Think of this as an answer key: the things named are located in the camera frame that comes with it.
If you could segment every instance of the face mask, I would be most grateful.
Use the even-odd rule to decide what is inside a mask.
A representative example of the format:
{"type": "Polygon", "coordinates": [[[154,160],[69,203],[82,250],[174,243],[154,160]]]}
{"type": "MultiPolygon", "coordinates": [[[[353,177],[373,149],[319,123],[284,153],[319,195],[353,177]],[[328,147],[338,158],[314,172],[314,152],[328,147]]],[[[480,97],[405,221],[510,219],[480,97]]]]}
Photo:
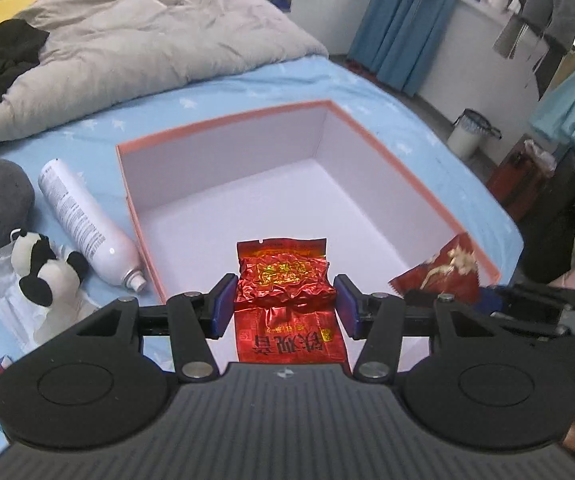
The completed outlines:
{"type": "MultiPolygon", "coordinates": [[[[63,246],[53,250],[57,257],[66,253],[63,246]]],[[[12,268],[12,244],[0,249],[0,320],[24,353],[85,319],[98,307],[81,289],[74,304],[44,307],[32,303],[21,292],[19,277],[12,268]]]]}

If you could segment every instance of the gray comforter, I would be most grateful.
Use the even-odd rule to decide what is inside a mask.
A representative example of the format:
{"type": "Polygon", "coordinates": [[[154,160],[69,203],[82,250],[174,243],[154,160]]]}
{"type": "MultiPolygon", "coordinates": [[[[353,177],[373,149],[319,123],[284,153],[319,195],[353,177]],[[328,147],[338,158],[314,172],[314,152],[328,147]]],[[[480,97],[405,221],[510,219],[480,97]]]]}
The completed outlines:
{"type": "Polygon", "coordinates": [[[50,37],[0,103],[0,142],[191,81],[327,55],[264,0],[40,0],[17,17],[50,37]]]}

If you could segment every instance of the red wrapper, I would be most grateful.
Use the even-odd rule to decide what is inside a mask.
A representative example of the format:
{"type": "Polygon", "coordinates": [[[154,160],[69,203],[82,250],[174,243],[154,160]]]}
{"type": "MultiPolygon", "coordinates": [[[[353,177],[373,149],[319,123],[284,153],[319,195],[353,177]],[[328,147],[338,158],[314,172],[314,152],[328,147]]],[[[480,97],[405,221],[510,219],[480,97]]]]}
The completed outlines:
{"type": "Polygon", "coordinates": [[[425,290],[454,294],[458,301],[474,304],[479,299],[479,271],[472,240],[467,233],[456,235],[426,262],[390,281],[399,294],[425,290]]]}
{"type": "Polygon", "coordinates": [[[327,280],[325,240],[274,238],[237,245],[234,325],[242,362],[347,364],[327,280]]]}

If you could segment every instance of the white star pattern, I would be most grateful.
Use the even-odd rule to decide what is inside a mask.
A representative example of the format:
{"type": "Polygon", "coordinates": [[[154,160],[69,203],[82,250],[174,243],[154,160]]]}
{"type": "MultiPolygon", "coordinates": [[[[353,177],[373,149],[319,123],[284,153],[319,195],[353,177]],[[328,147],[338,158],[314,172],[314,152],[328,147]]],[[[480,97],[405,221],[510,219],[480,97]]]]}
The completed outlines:
{"type": "Polygon", "coordinates": [[[437,142],[439,142],[439,139],[437,139],[437,136],[434,134],[427,134],[425,138],[427,139],[427,142],[429,142],[429,145],[431,146],[436,146],[437,142]]]}
{"type": "Polygon", "coordinates": [[[405,153],[405,155],[410,155],[410,153],[412,152],[412,149],[410,146],[408,146],[407,144],[404,144],[402,142],[399,142],[396,147],[401,150],[402,152],[405,153]]]}
{"type": "Polygon", "coordinates": [[[179,103],[183,108],[196,108],[197,102],[192,99],[179,99],[179,103]]]}

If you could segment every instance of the box rim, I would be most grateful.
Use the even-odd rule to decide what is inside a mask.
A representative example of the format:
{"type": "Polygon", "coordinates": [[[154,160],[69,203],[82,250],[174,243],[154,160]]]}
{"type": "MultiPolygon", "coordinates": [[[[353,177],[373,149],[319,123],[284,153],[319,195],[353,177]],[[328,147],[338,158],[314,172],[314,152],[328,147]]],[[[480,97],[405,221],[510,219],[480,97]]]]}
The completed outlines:
{"type": "MultiPolygon", "coordinates": [[[[412,186],[412,188],[419,193],[437,212],[437,214],[447,223],[450,228],[452,228],[457,234],[467,233],[465,227],[455,218],[455,216],[450,213],[450,211],[445,207],[445,205],[432,193],[425,184],[419,179],[412,171],[405,166],[404,163],[392,153],[387,146],[377,139],[376,136],[370,132],[365,126],[354,119],[349,113],[343,110],[338,104],[329,99],[314,100],[314,101],[302,101],[297,103],[290,103],[284,105],[276,105],[271,107],[256,108],[253,110],[247,110],[244,112],[238,112],[235,114],[229,114],[224,116],[219,116],[212,119],[207,119],[204,121],[198,121],[190,124],[183,124],[181,126],[175,126],[167,130],[162,130],[160,132],[155,132],[153,134],[148,134],[143,137],[138,137],[138,139],[127,140],[126,142],[121,142],[116,146],[117,157],[119,159],[119,168],[121,172],[121,177],[123,179],[123,186],[126,190],[126,200],[128,202],[128,210],[130,212],[130,219],[132,225],[135,229],[136,237],[138,238],[139,248],[142,258],[145,260],[148,271],[151,275],[152,281],[154,282],[154,287],[159,295],[162,302],[167,301],[168,296],[165,291],[165,286],[158,275],[156,268],[153,264],[153,259],[148,250],[148,245],[145,243],[145,237],[143,231],[140,227],[140,222],[138,221],[138,216],[136,215],[136,210],[130,194],[130,188],[128,187],[128,182],[125,176],[125,171],[123,168],[122,156],[128,153],[138,152],[146,148],[151,148],[157,146],[164,142],[168,142],[173,139],[179,139],[181,137],[187,137],[194,134],[198,134],[209,128],[216,128],[219,126],[225,126],[226,124],[237,123],[241,121],[247,121],[250,119],[257,119],[261,117],[266,117],[269,115],[274,115],[276,113],[291,112],[294,110],[303,110],[308,108],[325,108],[327,111],[336,115],[341,121],[347,123],[354,131],[356,131],[362,139],[367,142],[372,149],[376,150],[379,155],[381,155],[385,161],[394,166],[395,170],[402,174],[403,178],[412,186]]],[[[489,256],[480,247],[480,245],[472,239],[472,244],[474,246],[474,253],[476,254],[476,259],[478,263],[485,269],[487,274],[490,276],[491,284],[496,284],[501,279],[501,271],[496,266],[496,264],[490,260],[489,256]]]]}

